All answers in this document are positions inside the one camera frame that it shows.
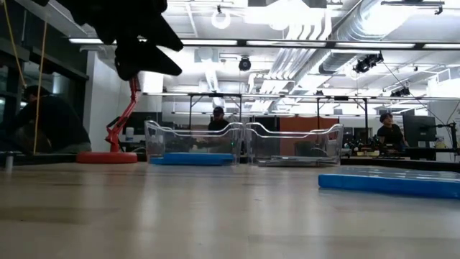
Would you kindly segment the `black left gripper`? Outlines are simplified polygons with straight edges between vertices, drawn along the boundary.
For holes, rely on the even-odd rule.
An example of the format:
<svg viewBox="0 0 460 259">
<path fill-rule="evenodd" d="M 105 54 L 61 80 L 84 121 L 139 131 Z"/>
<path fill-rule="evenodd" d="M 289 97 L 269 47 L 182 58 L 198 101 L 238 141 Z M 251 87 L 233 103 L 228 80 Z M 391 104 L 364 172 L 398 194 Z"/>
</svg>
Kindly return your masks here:
<svg viewBox="0 0 460 259">
<path fill-rule="evenodd" d="M 115 49 L 114 64 L 120 79 L 128 81 L 141 71 L 179 76 L 182 69 L 162 46 L 181 51 L 183 43 L 161 13 L 167 0 L 57 0 L 70 11 L 75 23 L 88 24 L 105 44 L 144 37 L 148 42 L 124 43 Z"/>
</svg>

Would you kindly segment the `blue jewel case white pattern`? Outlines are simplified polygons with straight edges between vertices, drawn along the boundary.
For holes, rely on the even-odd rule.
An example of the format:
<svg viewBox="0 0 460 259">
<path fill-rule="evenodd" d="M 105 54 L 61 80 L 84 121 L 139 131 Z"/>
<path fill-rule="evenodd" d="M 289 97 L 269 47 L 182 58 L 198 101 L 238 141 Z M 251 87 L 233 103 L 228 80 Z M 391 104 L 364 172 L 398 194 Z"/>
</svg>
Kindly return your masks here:
<svg viewBox="0 0 460 259">
<path fill-rule="evenodd" d="M 230 153 L 165 153 L 162 157 L 151 157 L 151 161 L 167 160 L 167 161 L 181 161 L 181 160 L 230 160 L 234 156 Z"/>
</svg>

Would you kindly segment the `red desk lamp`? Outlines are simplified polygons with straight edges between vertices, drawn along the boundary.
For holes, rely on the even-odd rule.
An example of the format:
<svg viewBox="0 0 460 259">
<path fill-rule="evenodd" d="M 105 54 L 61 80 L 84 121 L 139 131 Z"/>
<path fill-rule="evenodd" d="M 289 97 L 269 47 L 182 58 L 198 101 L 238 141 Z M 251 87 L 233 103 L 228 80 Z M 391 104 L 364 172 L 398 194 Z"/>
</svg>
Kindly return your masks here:
<svg viewBox="0 0 460 259">
<path fill-rule="evenodd" d="M 76 155 L 76 162 L 83 164 L 129 164 L 138 161 L 136 153 L 121 151 L 119 134 L 130 118 L 141 94 L 141 87 L 138 76 L 129 79 L 130 102 L 124 112 L 106 125 L 108 133 L 106 141 L 110 144 L 109 152 L 82 152 Z"/>
</svg>

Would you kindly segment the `black overhead light bar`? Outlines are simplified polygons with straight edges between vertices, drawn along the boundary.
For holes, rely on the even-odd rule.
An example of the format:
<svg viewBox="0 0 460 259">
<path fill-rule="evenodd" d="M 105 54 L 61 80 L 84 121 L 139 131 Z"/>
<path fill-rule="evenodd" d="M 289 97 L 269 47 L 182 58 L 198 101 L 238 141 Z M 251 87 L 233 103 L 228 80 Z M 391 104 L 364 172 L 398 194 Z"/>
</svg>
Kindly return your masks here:
<svg viewBox="0 0 460 259">
<path fill-rule="evenodd" d="M 312 48 L 334 50 L 414 50 L 454 51 L 460 50 L 460 42 L 349 42 L 327 40 L 216 40 L 182 39 L 185 47 L 261 47 L 261 48 Z"/>
</svg>

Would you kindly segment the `clear plastic bin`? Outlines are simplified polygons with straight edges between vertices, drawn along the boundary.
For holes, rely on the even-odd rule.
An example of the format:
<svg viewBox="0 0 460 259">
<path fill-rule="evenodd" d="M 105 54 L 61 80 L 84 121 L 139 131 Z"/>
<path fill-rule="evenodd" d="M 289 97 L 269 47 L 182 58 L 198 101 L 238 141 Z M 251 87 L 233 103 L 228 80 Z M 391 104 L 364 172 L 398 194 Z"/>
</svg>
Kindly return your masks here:
<svg viewBox="0 0 460 259">
<path fill-rule="evenodd" d="M 162 127 L 154 121 L 146 121 L 145 144 L 146 156 L 162 157 L 165 153 L 230 153 L 234 156 L 232 165 L 239 164 L 244 125 L 241 122 L 232 122 L 224 131 L 227 140 L 221 144 L 211 144 L 208 130 L 172 129 Z"/>
<path fill-rule="evenodd" d="M 250 122 L 244 128 L 244 144 L 247 162 L 258 165 L 258 158 L 272 155 L 335 157 L 340 164 L 344 126 L 335 124 L 328 129 L 309 132 L 275 132 L 258 122 Z"/>
</svg>

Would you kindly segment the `person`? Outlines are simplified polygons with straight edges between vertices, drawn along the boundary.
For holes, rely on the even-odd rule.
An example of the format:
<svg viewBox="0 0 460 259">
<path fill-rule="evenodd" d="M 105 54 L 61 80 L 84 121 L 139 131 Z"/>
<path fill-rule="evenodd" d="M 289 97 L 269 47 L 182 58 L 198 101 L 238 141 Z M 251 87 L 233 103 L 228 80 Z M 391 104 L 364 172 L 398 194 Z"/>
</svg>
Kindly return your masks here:
<svg viewBox="0 0 460 259">
<path fill-rule="evenodd" d="M 227 140 L 224 129 L 228 124 L 229 122 L 224 118 L 224 109 L 220 106 L 214 108 L 213 118 L 208 124 L 208 131 L 211 132 L 210 135 L 213 135 L 210 140 L 211 144 L 217 145 Z"/>
<path fill-rule="evenodd" d="M 381 114 L 379 121 L 382 126 L 377 130 L 377 137 L 382 145 L 391 145 L 396 150 L 402 150 L 408 146 L 402 130 L 393 122 L 391 113 Z"/>
<path fill-rule="evenodd" d="M 45 88 L 32 85 L 24 90 L 27 105 L 13 118 L 0 123 L 0 131 L 10 135 L 30 122 L 37 123 L 54 153 L 91 151 L 91 141 L 75 110 L 64 99 Z"/>
</svg>

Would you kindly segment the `black computer monitor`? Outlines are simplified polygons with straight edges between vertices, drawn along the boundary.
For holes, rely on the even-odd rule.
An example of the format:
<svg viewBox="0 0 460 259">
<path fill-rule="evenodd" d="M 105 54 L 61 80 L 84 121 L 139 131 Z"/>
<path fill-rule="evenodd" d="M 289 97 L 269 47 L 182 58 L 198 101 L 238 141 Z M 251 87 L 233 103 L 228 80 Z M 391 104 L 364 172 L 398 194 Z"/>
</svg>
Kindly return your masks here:
<svg viewBox="0 0 460 259">
<path fill-rule="evenodd" d="M 404 136 L 410 147 L 430 147 L 436 141 L 436 119 L 428 116 L 404 115 Z"/>
</svg>

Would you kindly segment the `black background desk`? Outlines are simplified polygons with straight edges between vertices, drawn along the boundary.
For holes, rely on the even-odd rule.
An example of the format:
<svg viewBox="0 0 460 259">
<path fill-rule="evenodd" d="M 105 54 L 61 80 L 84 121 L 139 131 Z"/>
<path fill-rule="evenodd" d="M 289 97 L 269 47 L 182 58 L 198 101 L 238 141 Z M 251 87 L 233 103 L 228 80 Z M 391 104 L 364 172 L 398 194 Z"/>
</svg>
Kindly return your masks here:
<svg viewBox="0 0 460 259">
<path fill-rule="evenodd" d="M 351 156 L 342 158 L 342 165 L 381 166 L 422 171 L 451 171 L 460 173 L 460 162 L 441 162 L 436 160 L 437 153 L 447 153 L 460 158 L 460 148 L 408 147 L 402 155 L 366 157 Z"/>
</svg>

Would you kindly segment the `black workbench frame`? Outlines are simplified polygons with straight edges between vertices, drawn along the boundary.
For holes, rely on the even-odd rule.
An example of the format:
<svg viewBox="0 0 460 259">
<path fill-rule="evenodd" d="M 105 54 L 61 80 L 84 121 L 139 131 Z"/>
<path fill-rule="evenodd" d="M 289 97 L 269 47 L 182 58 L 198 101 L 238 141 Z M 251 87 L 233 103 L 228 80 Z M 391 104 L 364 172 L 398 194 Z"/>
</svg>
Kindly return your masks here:
<svg viewBox="0 0 460 259">
<path fill-rule="evenodd" d="M 321 115 L 320 115 L 320 102 L 322 99 L 326 101 L 353 101 L 358 107 L 364 111 L 364 128 L 366 132 L 369 129 L 369 112 L 368 112 L 368 98 L 359 97 L 359 96 L 315 96 L 316 100 L 316 118 L 317 118 L 317 128 L 320 129 L 321 126 Z"/>
<path fill-rule="evenodd" d="M 220 92 L 202 92 L 202 93 L 188 93 L 188 96 L 190 97 L 189 101 L 189 112 L 188 112 L 188 128 L 192 130 L 192 111 L 193 111 L 193 106 L 198 103 L 204 96 L 207 96 L 209 98 L 224 98 L 228 97 L 231 100 L 233 98 L 239 98 L 239 103 L 236 103 L 237 106 L 239 107 L 239 122 L 242 122 L 242 94 L 233 94 L 233 93 L 220 93 Z M 193 101 L 193 97 L 198 96 L 199 98 L 197 101 Z"/>
</svg>

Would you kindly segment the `silver metal post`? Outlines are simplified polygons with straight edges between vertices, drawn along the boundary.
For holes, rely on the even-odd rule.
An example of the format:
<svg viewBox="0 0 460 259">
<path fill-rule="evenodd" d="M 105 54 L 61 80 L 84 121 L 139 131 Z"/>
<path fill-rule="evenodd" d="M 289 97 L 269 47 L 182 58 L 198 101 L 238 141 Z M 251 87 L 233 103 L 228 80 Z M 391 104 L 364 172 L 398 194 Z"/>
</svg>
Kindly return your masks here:
<svg viewBox="0 0 460 259">
<path fill-rule="evenodd" d="M 6 173 L 11 174 L 14 166 L 14 159 L 18 156 L 18 152 L 1 151 L 0 152 L 0 168 Z"/>
</svg>

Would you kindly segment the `silver ventilation duct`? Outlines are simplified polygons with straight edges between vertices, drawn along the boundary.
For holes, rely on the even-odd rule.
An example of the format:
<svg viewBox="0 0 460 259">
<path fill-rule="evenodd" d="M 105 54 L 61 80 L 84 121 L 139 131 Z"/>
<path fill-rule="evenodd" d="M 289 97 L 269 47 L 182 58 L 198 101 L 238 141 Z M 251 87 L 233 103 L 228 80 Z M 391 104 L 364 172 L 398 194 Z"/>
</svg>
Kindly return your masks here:
<svg viewBox="0 0 460 259">
<path fill-rule="evenodd" d="M 360 4 L 330 35 L 332 41 L 381 41 L 400 27 L 418 7 L 438 7 L 442 12 L 443 0 L 361 0 Z M 311 73 L 332 75 L 354 56 L 351 53 L 332 53 L 332 50 L 317 50 L 310 59 L 317 63 Z"/>
</svg>

